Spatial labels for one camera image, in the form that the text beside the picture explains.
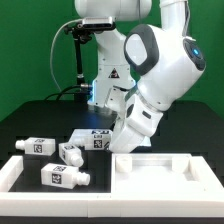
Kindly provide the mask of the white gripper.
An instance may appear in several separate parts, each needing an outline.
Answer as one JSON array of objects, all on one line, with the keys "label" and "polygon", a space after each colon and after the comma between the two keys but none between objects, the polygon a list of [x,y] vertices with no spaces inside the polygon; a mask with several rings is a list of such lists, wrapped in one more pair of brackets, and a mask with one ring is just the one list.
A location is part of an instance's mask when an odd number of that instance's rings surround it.
[{"label": "white gripper", "polygon": [[132,95],[126,102],[125,117],[116,120],[109,150],[132,152],[146,137],[154,135],[162,116],[162,112],[147,107],[137,94]]}]

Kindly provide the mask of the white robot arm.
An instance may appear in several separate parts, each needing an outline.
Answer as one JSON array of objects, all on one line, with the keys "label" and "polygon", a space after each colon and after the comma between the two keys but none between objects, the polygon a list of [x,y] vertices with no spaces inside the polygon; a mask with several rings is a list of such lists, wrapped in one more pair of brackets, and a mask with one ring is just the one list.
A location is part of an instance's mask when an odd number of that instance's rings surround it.
[{"label": "white robot arm", "polygon": [[128,35],[117,21],[145,18],[152,0],[74,0],[98,44],[98,74],[92,108],[117,113],[109,150],[129,153],[150,142],[171,104],[203,74],[206,62],[188,33],[188,0],[160,0],[162,26],[140,24]]}]

